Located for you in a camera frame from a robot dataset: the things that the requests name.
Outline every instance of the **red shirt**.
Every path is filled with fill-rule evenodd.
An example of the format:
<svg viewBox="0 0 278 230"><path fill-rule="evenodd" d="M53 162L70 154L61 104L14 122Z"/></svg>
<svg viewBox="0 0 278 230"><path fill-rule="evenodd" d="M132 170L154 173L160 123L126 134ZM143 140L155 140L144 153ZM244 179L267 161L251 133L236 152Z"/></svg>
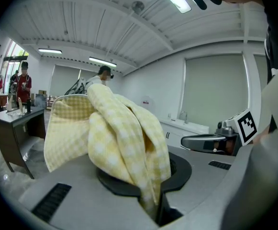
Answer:
<svg viewBox="0 0 278 230"><path fill-rule="evenodd" d="M23 102L27 102L27 99L29 99L30 92L26 90L22 90L22 83L26 82L27 76L20 76L20 79L18 81L18 77L16 78L15 82L18 83L18 91L17 91L17 98L16 101L19 102L19 97ZM26 88L31 88L32 87L32 78L29 77L28 82L26 83Z"/></svg>

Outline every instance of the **ceiling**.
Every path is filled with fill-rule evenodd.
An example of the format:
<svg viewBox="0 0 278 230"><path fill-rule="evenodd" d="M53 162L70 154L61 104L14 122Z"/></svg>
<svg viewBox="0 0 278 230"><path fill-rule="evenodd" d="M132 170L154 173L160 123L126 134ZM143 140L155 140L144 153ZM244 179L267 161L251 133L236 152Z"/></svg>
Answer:
<svg viewBox="0 0 278 230"><path fill-rule="evenodd" d="M139 13L132 3L142 1ZM15 0L1 24L9 37L35 57L89 62L95 57L128 74L154 60L207 43L263 41L267 21L260 5L217 6L181 14L169 0ZM60 49L63 54L38 52Z"/></svg>

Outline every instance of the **faucet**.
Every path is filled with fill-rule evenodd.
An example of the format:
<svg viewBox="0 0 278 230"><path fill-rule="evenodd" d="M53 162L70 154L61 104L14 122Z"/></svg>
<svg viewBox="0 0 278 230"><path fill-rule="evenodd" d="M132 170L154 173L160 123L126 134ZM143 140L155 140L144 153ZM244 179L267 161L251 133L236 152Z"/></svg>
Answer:
<svg viewBox="0 0 278 230"><path fill-rule="evenodd" d="M187 123L188 123L188 113L187 113L187 112L181 112L181 113L179 114L179 119L180 119L180 116L181 116L183 113L186 114L185 124L187 124Z"/></svg>

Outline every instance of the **yellow checkered towel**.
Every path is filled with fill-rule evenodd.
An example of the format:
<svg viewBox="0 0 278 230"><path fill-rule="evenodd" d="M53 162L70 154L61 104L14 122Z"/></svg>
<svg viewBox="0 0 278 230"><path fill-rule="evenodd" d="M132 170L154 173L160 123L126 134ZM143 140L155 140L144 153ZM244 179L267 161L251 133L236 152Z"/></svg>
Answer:
<svg viewBox="0 0 278 230"><path fill-rule="evenodd" d="M141 205L155 216L160 184L171 176L162 127L146 109L102 84L86 95L62 96L54 102L44 144L49 171L89 154L109 175L141 189Z"/></svg>

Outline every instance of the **towel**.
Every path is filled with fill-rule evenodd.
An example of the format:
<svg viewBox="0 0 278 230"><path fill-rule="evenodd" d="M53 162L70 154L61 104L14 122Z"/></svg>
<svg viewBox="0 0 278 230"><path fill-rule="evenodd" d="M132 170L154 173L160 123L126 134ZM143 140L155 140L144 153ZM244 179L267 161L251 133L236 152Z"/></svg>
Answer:
<svg viewBox="0 0 278 230"><path fill-rule="evenodd" d="M171 171L163 130L153 114L102 84L91 85L87 95L58 98L44 144L49 171L87 153L109 175L138 186L142 207L155 217L160 185Z"/></svg>

